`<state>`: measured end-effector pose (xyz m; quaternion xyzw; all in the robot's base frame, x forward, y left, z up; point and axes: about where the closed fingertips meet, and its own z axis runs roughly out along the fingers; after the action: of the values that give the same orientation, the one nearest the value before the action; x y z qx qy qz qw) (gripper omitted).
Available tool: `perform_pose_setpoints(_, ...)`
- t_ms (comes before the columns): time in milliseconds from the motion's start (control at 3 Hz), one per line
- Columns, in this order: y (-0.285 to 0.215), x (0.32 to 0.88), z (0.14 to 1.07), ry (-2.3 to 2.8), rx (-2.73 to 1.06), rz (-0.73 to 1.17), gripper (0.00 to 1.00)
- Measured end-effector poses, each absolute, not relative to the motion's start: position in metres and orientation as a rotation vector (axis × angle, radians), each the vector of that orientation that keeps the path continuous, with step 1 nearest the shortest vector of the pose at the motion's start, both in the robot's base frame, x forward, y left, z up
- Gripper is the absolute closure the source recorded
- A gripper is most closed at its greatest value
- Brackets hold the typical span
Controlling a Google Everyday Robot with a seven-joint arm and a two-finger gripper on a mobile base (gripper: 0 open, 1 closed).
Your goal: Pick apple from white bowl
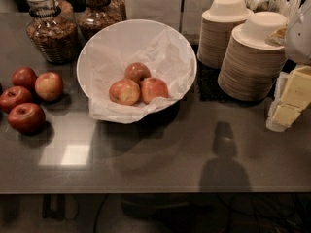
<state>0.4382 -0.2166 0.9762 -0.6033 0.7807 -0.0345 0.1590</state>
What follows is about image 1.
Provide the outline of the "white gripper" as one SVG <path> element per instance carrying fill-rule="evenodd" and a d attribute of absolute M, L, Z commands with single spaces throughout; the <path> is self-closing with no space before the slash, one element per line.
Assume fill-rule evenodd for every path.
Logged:
<path fill-rule="evenodd" d="M 284 132 L 311 103 L 311 0 L 305 0 L 287 27 L 275 30 L 265 42 L 283 47 L 289 60 L 304 64 L 297 65 L 289 74 L 281 72 L 275 83 L 266 128 Z"/>

